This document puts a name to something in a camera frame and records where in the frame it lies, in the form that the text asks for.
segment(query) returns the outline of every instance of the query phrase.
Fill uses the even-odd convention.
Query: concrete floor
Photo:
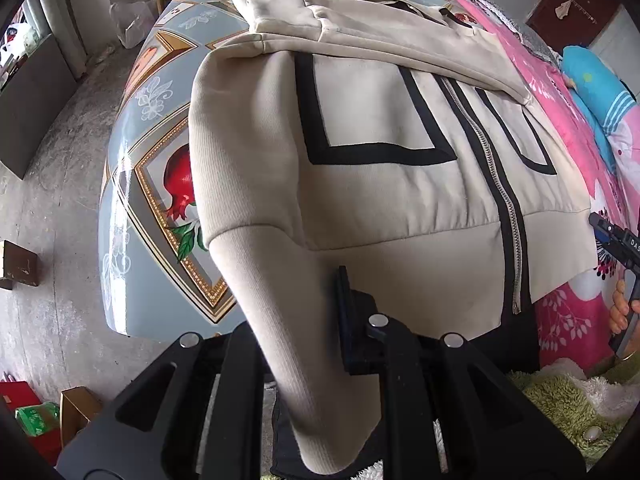
[[[24,180],[0,164],[0,239],[38,254],[40,285],[0,289],[0,373],[28,381],[43,400],[87,386],[107,402],[166,343],[112,332],[98,275],[98,196],[122,89],[138,53],[118,49],[95,66],[60,112]],[[265,391],[262,472],[271,463]]]

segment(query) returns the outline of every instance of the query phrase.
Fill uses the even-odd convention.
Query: curtain
[[[86,72],[87,54],[74,28],[66,0],[25,0],[27,23],[41,38],[53,34],[69,70],[76,79]]]

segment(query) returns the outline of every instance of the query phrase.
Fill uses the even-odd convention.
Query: blue pillow
[[[592,111],[587,108],[587,105],[582,99],[580,99],[580,96],[575,92],[575,90],[569,88],[569,94],[574,98],[575,104],[580,108],[584,118],[587,119],[589,126],[593,130],[593,137],[596,140],[596,146],[598,147],[600,156],[602,157],[607,169],[610,173],[616,174],[616,159],[613,156],[613,150],[607,140],[607,136],[602,131],[602,126],[600,126],[600,123],[593,115]]]
[[[606,135],[615,131],[620,119],[636,104],[620,79],[586,48],[566,46],[562,51],[562,72],[573,80],[578,95]]]

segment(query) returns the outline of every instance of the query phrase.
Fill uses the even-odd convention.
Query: green leaf
[[[202,243],[202,227],[198,227],[198,245],[203,251],[207,251],[207,253],[209,252],[209,250]]]
[[[188,233],[185,233],[180,240],[180,246],[178,247],[178,261],[181,262],[185,257],[191,254],[193,251],[193,245],[196,239],[196,233],[192,229]]]
[[[178,240],[182,238],[182,235],[185,234],[191,228],[191,222],[185,225],[178,225],[178,227],[171,227],[169,231],[171,231],[174,235],[178,237]]]

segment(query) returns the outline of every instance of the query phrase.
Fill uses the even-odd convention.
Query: patterned tablecloth
[[[202,246],[188,111],[204,57],[247,28],[231,0],[172,0],[131,70],[104,165],[98,225],[104,311],[117,332],[209,337],[244,320]]]

